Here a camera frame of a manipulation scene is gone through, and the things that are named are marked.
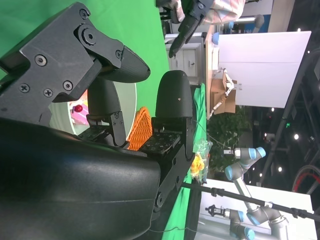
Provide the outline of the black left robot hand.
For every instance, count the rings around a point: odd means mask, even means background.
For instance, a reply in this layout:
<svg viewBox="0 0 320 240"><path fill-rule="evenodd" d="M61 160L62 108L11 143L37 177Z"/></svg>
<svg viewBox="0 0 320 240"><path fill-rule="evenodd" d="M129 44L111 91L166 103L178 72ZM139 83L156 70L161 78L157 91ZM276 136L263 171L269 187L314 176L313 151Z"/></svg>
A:
<svg viewBox="0 0 320 240"><path fill-rule="evenodd" d="M184 44L187 44L196 28L209 14L214 0L182 0L182 10L185 18L178 28L178 36L174 39L169 49L169 58L176 56Z"/></svg>

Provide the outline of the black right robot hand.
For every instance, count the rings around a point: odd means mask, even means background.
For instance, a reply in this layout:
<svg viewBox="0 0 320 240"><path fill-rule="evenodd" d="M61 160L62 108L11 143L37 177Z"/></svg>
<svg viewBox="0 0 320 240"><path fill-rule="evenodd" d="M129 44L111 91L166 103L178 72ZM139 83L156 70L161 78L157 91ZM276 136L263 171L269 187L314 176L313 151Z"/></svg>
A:
<svg viewBox="0 0 320 240"><path fill-rule="evenodd" d="M97 30L76 2L0 60L0 237L133 240L179 189L195 157L187 75L160 80L151 137L129 150L115 82L148 65Z"/></svg>

